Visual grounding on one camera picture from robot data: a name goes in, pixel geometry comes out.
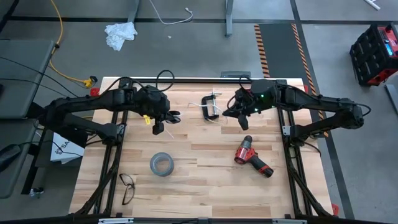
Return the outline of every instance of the yellow cable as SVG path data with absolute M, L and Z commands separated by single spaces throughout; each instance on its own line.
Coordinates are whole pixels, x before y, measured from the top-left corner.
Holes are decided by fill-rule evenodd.
M 54 1 L 53 1 L 53 0 L 50 0 L 50 1 L 51 1 L 52 6 L 54 7 L 55 11 L 57 12 L 58 18 L 60 19 L 61 33 L 60 33 L 60 36 L 59 36 L 59 38 L 58 38 L 58 40 L 57 40 L 57 45 L 59 46 L 59 45 L 60 45 L 60 42 L 61 42 L 61 39 L 62 39 L 62 35 L 63 35 L 62 18 L 61 18 L 61 14 L 60 14 L 60 12 L 58 11 L 58 8 L 57 8 L 57 6 L 55 5 Z M 56 48 L 54 47 L 54 48 L 52 49 L 52 52 L 51 52 L 52 55 L 55 53 L 55 50 L 56 50 Z M 67 78 L 67 79 L 69 79 L 69 80 L 73 80 L 73 81 L 76 81 L 76 82 L 81 82 L 81 83 L 83 83 L 83 84 L 85 85 L 86 88 L 91 88 L 91 86 L 93 85 L 93 82 L 92 82 L 91 79 L 88 79 L 88 80 L 80 80 L 80 79 L 77 79 L 77 78 L 69 77 L 69 76 L 67 76 L 66 74 L 64 74 L 64 73 L 62 73 L 62 72 L 60 72 L 60 71 L 58 71 L 58 70 L 55 68 L 55 66 L 52 64 L 52 59 L 50 59 L 49 64 L 50 64 L 50 67 L 51 67 L 52 70 L 54 70 L 55 72 L 57 72 L 59 75 L 63 76 L 64 78 Z

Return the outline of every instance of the red drill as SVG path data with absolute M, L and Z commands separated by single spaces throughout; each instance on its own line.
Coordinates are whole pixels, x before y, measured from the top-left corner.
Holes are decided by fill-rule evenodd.
M 252 142 L 253 138 L 251 136 L 244 137 L 243 142 L 239 146 L 238 150 L 236 150 L 235 162 L 238 164 L 250 162 L 261 174 L 266 177 L 272 176 L 274 170 L 259 158 L 258 153 L 256 153 L 254 148 L 251 147 Z

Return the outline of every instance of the concrete floor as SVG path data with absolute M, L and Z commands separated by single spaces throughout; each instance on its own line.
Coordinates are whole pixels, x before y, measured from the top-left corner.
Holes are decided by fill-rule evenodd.
M 118 3 L 109 0 L 55 1 L 64 17 L 117 17 L 128 14 L 129 0 Z M 142 1 L 139 18 L 155 18 L 147 1 Z M 189 7 L 198 19 L 224 18 L 223 0 L 157 0 L 160 13 L 166 18 L 185 18 Z M 398 2 L 378 0 L 375 11 L 362 0 L 296 0 L 303 21 L 386 21 L 398 20 Z M 125 42 L 122 51 L 115 52 L 105 44 L 106 22 L 65 22 L 61 48 L 53 58 L 55 66 L 70 76 L 87 78 L 104 76 L 153 77 L 165 68 L 178 77 L 219 77 L 225 70 L 247 70 L 261 77 L 261 66 L 250 19 L 293 20 L 289 0 L 235 0 L 232 38 L 225 39 L 222 23 L 188 23 L 164 26 L 160 23 L 136 23 L 138 36 Z M 14 16 L 54 17 L 48 0 L 21 0 Z M 398 223 L 398 174 L 393 172 L 398 157 L 395 139 L 398 116 L 382 86 L 361 88 L 356 84 L 348 55 L 349 47 L 368 25 L 303 25 L 308 51 L 320 93 L 348 97 L 369 105 L 373 112 L 365 125 L 357 130 L 332 131 L 338 158 L 356 219 Z M 0 39 L 53 39 L 59 34 L 58 22 L 9 21 Z M 77 95 L 88 90 L 76 86 L 48 69 Z M 398 78 L 388 83 L 398 86 Z M 44 78 L 43 85 L 55 87 Z M 39 89 L 35 101 L 46 105 L 55 96 Z M 341 204 L 333 169 L 323 140 L 319 142 L 326 180 L 333 203 Z M 52 169 L 40 173 L 37 185 L 46 193 L 41 199 L 18 195 L 22 180 L 12 196 L 0 200 L 0 220 L 65 215 L 68 212 L 78 169 Z

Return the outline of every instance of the wooden tabletop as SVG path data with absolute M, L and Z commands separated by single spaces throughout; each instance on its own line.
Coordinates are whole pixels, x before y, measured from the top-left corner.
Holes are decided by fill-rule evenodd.
M 117 77 L 104 78 L 101 91 L 115 79 Z M 303 89 L 301 79 L 287 79 L 287 83 Z M 203 119 L 200 107 L 187 107 L 189 102 L 200 104 L 213 90 L 222 93 L 217 96 L 216 104 L 225 110 L 227 101 L 238 88 L 235 84 L 174 84 L 165 92 L 171 110 L 182 114 L 180 123 L 165 124 L 173 137 L 166 131 L 153 135 L 153 122 L 146 125 L 142 117 L 129 112 L 119 173 L 129 174 L 134 179 L 136 193 L 130 204 L 122 205 L 126 187 L 118 179 L 112 214 L 123 212 L 124 217 L 163 218 L 283 218 L 287 213 L 293 215 L 277 110 L 253 114 L 249 118 L 249 129 L 243 131 L 237 119 L 227 120 L 220 116 L 218 123 L 211 123 Z M 112 112 L 97 110 L 93 121 L 110 123 L 111 117 Z M 309 110 L 294 112 L 294 118 L 296 124 L 311 123 Z M 262 176 L 251 164 L 235 163 L 234 154 L 248 134 L 253 137 L 252 145 L 260 159 L 274 169 L 271 178 Z M 312 139 L 308 142 L 317 145 Z M 332 213 L 319 153 L 308 146 L 301 147 L 301 151 L 308 188 L 325 210 Z M 101 143 L 86 148 L 70 212 L 81 208 L 98 186 L 104 152 L 105 146 Z M 174 160 L 174 171 L 168 177 L 156 176 L 150 170 L 149 161 L 158 152 L 166 152 Z M 304 212 L 301 190 L 297 193 Z M 102 209 L 107 196 L 105 190 Z

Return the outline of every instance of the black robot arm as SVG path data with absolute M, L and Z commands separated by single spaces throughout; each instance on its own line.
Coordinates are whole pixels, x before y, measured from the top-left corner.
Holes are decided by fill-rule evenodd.
M 301 126 L 284 127 L 284 134 L 294 144 L 302 145 L 311 135 L 317 135 L 335 128 L 357 129 L 363 125 L 362 109 L 348 98 L 312 96 L 304 91 L 278 80 L 253 80 L 251 89 L 243 87 L 235 92 L 233 106 L 224 111 L 224 116 L 238 118 L 242 129 L 247 130 L 247 116 L 270 108 L 297 111 L 303 108 L 335 112 L 327 119 Z
M 70 133 L 87 131 L 96 133 L 103 144 L 117 144 L 121 140 L 124 127 L 116 124 L 99 124 L 73 115 L 73 112 L 106 109 L 108 111 L 129 110 L 147 115 L 155 119 L 152 127 L 153 134 L 164 130 L 163 121 L 178 123 L 178 111 L 170 111 L 170 101 L 167 96 L 153 86 L 144 86 L 137 91 L 136 87 L 118 88 L 105 91 L 100 96 L 84 96 L 77 98 L 59 98 L 42 108 L 36 117 L 39 123 L 59 135 L 69 138 Z

